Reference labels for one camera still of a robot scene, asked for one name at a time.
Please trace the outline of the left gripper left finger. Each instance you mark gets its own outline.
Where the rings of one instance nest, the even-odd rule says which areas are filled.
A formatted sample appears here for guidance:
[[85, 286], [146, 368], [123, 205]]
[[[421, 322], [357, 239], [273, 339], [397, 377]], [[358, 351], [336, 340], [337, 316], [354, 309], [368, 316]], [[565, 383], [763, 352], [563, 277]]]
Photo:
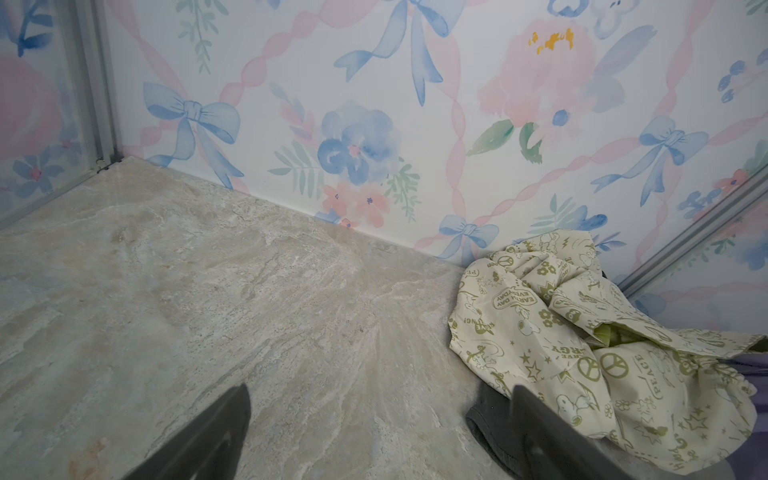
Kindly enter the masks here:
[[128, 479], [233, 479], [251, 418], [246, 385], [228, 389]]

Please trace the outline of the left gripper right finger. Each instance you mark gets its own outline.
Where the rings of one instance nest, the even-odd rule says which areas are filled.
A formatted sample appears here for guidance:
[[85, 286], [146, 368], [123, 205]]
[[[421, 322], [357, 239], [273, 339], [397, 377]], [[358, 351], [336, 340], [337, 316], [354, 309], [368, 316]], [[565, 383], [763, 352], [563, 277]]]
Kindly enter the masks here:
[[513, 389], [510, 412], [522, 479], [629, 477], [526, 387]]

